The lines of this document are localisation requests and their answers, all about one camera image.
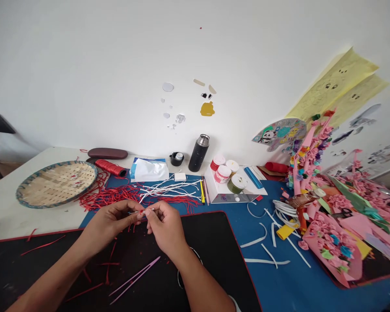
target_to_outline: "blue desk mat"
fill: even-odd
[[[188,180],[197,180],[199,176],[188,175]],[[126,184],[127,180],[110,177],[107,187],[119,187]],[[267,196],[257,202],[257,205],[249,205],[250,210],[257,216],[263,215],[264,208],[270,213],[274,212],[272,200],[280,199],[281,187],[285,184],[276,181],[261,181],[267,191]],[[144,185],[152,186],[158,182],[145,182]],[[196,190],[191,187],[188,192]],[[185,204],[172,204],[181,215],[187,214]],[[262,243],[271,252],[276,261],[290,260],[287,265],[281,265],[278,269],[272,264],[247,263],[261,306],[264,311],[381,311],[390,303],[390,279],[385,279],[373,284],[360,286],[353,289],[339,289],[323,270],[312,252],[300,249],[297,246],[299,238],[291,235],[291,240],[296,244],[302,255],[312,268],[303,262],[290,243],[276,238],[277,248],[273,247],[271,236],[272,220],[268,215],[262,218],[254,218],[247,211],[247,204],[214,204],[202,205],[195,208],[195,213],[224,211],[233,229],[239,245],[253,241],[264,235],[264,230],[259,222],[267,228],[267,237]],[[85,227],[93,212],[87,213],[80,228]],[[271,260],[269,255],[261,247],[255,244],[241,249],[244,258]]]

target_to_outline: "woven bamboo basket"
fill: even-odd
[[[16,199],[29,208],[56,207],[88,191],[97,176],[97,167],[89,162],[59,162],[25,179],[16,190]]]

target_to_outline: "hand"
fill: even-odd
[[[81,254],[93,257],[103,250],[122,230],[140,224],[143,213],[128,215],[129,211],[142,211],[143,206],[136,201],[123,200],[101,208],[88,223],[75,242]]]
[[[183,233],[179,211],[164,201],[146,209],[147,233],[153,233],[159,248],[176,263],[179,256],[189,249]]]

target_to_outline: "green paint jar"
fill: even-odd
[[[240,194],[247,187],[247,180],[241,175],[235,174],[228,181],[228,189],[234,194]]]

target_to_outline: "sleeve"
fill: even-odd
[[[240,308],[238,307],[238,304],[237,304],[237,302],[235,301],[235,299],[234,299],[233,297],[231,297],[231,296],[228,296],[228,297],[230,297],[231,300],[234,302],[234,304],[235,304],[235,311],[236,311],[236,312],[241,312],[241,310],[240,310]]]

